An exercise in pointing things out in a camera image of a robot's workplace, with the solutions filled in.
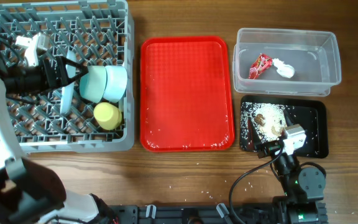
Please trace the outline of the leftover rice and food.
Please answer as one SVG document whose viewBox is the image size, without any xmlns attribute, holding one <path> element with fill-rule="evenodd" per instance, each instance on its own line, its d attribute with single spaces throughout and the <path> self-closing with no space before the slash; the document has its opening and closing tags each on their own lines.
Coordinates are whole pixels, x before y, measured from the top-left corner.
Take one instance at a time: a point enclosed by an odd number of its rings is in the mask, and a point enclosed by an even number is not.
<svg viewBox="0 0 358 224">
<path fill-rule="evenodd" d="M 241 137 L 246 141 L 250 140 L 250 128 L 248 121 L 254 125 L 254 129 L 262 143 L 276 140 L 285 127 L 287 122 L 284 117 L 284 105 L 271 103 L 251 103 L 241 104 Z"/>
</svg>

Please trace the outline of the large light blue plate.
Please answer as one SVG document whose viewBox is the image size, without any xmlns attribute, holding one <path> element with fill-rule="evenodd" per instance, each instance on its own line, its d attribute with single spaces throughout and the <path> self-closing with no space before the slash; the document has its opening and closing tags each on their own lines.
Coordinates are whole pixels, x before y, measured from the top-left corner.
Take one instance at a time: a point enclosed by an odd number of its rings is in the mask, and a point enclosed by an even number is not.
<svg viewBox="0 0 358 224">
<path fill-rule="evenodd" d="M 75 53 L 71 50 L 68 50 L 67 52 L 67 59 L 76 62 L 76 56 Z M 69 78 L 73 78 L 76 75 L 76 68 L 71 65 L 65 65 L 67 74 Z M 74 92 L 74 83 L 70 83 L 67 86 L 64 86 L 62 88 L 62 97 L 60 102 L 60 113 L 61 114 L 67 114 L 69 112 L 69 109 L 71 107 L 71 102 L 73 99 L 73 92 Z"/>
</svg>

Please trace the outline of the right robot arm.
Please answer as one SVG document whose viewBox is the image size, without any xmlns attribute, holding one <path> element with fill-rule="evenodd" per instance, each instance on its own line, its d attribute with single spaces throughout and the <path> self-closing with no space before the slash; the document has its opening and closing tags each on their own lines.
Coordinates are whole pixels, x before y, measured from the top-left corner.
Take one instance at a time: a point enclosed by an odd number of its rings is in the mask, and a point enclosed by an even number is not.
<svg viewBox="0 0 358 224">
<path fill-rule="evenodd" d="M 281 183 L 284 196 L 274 197 L 272 203 L 248 205 L 246 215 L 252 223 L 327 223 L 328 215 L 324 198 L 326 171 L 314 162 L 300 163 L 295 151 L 304 146 L 306 131 L 293 124 L 284 112 L 287 127 L 274 141 L 262 143 L 249 119 L 251 146 L 258 157 L 271 157 L 270 168 Z"/>
</svg>

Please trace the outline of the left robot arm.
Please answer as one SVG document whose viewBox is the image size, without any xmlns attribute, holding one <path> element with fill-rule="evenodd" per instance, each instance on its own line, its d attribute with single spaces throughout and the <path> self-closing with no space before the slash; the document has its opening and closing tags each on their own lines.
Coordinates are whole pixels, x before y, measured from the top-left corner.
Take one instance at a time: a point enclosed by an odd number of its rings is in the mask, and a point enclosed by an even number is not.
<svg viewBox="0 0 358 224">
<path fill-rule="evenodd" d="M 54 171 L 28 160 L 11 125 L 7 95 L 46 93 L 88 73 L 66 57 L 56 58 L 57 68 L 39 59 L 48 44 L 43 33 L 13 39 L 0 34 L 0 223 L 119 223 L 102 199 L 66 190 Z"/>
</svg>

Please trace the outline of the white napkin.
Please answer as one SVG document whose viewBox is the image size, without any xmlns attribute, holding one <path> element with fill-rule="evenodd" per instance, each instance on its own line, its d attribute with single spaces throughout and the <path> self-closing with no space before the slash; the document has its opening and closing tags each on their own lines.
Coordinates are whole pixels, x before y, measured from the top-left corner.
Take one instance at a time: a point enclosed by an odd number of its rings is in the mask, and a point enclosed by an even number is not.
<svg viewBox="0 0 358 224">
<path fill-rule="evenodd" d="M 295 74 L 295 69 L 291 65 L 287 65 L 284 61 L 278 58 L 272 60 L 273 66 L 276 67 L 277 73 L 284 78 L 292 78 Z"/>
</svg>

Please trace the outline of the red snack wrapper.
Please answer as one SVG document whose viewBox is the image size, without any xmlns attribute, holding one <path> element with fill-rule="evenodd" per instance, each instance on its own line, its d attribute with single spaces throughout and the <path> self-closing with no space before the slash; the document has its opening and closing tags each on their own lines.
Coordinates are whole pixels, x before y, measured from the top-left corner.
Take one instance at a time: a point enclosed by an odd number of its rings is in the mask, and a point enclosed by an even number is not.
<svg viewBox="0 0 358 224">
<path fill-rule="evenodd" d="M 269 69 L 273 64 L 273 58 L 266 54 L 259 54 L 256 61 L 251 65 L 249 69 L 248 79 L 257 79 L 264 71 Z"/>
</svg>

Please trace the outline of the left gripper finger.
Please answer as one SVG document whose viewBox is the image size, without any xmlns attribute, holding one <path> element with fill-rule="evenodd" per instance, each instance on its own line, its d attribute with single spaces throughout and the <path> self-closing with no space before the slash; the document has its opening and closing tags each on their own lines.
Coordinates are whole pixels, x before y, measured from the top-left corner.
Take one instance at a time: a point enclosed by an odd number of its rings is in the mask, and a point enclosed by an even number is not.
<svg viewBox="0 0 358 224">
<path fill-rule="evenodd" d="M 88 67 L 74 62 L 70 59 L 64 59 L 63 64 L 65 66 L 65 73 L 63 75 L 63 84 L 69 85 L 80 78 L 82 78 L 84 75 L 88 74 Z"/>
<path fill-rule="evenodd" d="M 63 56 L 57 56 L 55 58 L 55 60 L 57 63 L 56 75 L 57 75 L 57 79 L 58 79 L 58 81 L 57 81 L 58 86 L 63 87 L 63 86 L 69 85 L 70 77 L 68 76 L 68 73 L 66 70 L 66 65 L 67 65 L 68 59 Z"/>
</svg>

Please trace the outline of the green bowl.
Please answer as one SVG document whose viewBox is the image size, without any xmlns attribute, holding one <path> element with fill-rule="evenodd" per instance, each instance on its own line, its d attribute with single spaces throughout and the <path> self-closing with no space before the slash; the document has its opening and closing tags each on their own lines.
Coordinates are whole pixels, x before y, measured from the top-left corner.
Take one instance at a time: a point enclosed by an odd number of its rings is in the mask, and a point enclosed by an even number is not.
<svg viewBox="0 0 358 224">
<path fill-rule="evenodd" d="M 93 103 L 99 103 L 107 83 L 104 66 L 89 66 L 88 73 L 80 79 L 80 96 Z"/>
</svg>

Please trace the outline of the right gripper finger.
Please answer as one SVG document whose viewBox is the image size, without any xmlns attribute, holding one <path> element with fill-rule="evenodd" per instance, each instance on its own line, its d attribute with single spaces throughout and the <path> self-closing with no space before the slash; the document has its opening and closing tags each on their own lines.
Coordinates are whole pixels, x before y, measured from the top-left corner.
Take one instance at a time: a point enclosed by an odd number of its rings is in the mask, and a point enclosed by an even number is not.
<svg viewBox="0 0 358 224">
<path fill-rule="evenodd" d="M 287 126 L 293 126 L 293 125 L 296 124 L 294 117 L 292 116 L 292 114 L 288 110 L 284 109 L 283 110 L 283 115 L 284 115 L 284 118 L 285 118 Z"/>
<path fill-rule="evenodd" d="M 249 119 L 247 121 L 247 125 L 248 125 L 248 142 L 249 144 L 261 144 L 262 141 L 256 131 L 256 128 L 253 124 L 253 122 Z"/>
</svg>

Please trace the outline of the yellow plastic cup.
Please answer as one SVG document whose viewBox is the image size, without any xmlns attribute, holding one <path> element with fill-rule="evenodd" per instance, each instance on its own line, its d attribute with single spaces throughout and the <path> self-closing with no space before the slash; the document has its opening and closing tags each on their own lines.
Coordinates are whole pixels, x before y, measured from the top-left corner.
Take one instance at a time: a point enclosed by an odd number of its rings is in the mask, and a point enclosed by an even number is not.
<svg viewBox="0 0 358 224">
<path fill-rule="evenodd" d="M 105 130 L 116 129 L 122 123 L 122 113 L 116 106 L 102 102 L 94 108 L 94 118 Z"/>
</svg>

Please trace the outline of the small light blue saucer bowl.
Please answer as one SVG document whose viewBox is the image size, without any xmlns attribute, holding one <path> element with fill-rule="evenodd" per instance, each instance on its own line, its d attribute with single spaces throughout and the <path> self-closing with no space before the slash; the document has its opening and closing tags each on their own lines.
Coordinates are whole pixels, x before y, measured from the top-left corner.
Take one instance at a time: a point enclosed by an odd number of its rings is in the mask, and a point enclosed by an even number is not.
<svg viewBox="0 0 358 224">
<path fill-rule="evenodd" d="M 117 65 L 108 65 L 105 69 L 107 82 L 103 98 L 112 103 L 117 103 L 126 92 L 127 70 L 125 67 Z"/>
</svg>

